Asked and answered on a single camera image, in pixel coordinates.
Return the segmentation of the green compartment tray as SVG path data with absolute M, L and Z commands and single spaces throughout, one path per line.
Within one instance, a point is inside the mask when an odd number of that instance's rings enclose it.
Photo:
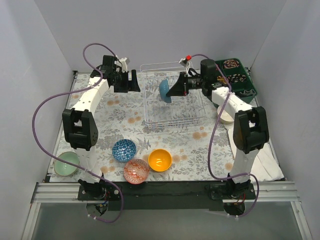
M 238 58 L 217 60 L 215 62 L 228 79 L 234 92 L 241 100 L 249 104 L 258 94 L 247 70 Z

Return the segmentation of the white wire dish rack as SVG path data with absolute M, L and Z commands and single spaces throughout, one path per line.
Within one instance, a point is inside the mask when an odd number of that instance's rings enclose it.
M 161 82 L 169 89 L 185 68 L 177 61 L 147 63 L 140 66 L 145 125 L 150 131 L 193 127 L 205 117 L 201 90 L 191 90 L 187 96 L 172 96 L 171 102 L 161 99 Z

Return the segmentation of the dark blue bowl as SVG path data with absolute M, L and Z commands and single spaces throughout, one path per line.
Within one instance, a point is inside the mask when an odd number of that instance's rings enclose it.
M 161 83 L 159 84 L 159 93 L 160 93 L 160 98 L 163 102 L 167 103 L 167 104 L 171 104 L 172 103 L 172 99 L 170 96 L 167 96 L 167 93 L 169 92 L 170 88 L 169 88 L 169 83 L 167 79 L 164 79 L 161 81 Z

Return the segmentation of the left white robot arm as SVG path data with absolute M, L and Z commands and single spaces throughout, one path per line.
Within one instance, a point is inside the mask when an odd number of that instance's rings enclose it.
M 127 57 L 104 55 L 102 65 L 93 70 L 87 87 L 70 109 L 62 112 L 64 137 L 79 157 L 79 165 L 84 168 L 80 175 L 81 183 L 92 184 L 89 194 L 95 200 L 106 196 L 106 187 L 99 183 L 102 176 L 96 157 L 96 143 L 99 131 L 94 119 L 94 113 L 103 95 L 108 90 L 114 93 L 140 92 L 137 71 L 128 70 L 130 60 Z

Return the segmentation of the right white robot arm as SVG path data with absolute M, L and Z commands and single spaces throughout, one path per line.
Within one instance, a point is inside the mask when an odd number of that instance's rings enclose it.
M 229 79 L 222 68 L 213 59 L 200 62 L 200 72 L 189 74 L 191 56 L 180 60 L 185 70 L 172 87 L 163 80 L 159 85 L 161 100 L 171 103 L 172 97 L 187 96 L 190 90 L 200 89 L 204 96 L 218 105 L 233 118 L 233 142 L 236 154 L 233 167 L 225 178 L 219 178 L 224 184 L 223 192 L 232 199 L 243 196 L 251 184 L 251 171 L 254 160 L 265 143 L 269 141 L 269 129 L 266 110 L 253 107 L 240 99 L 233 91 Z

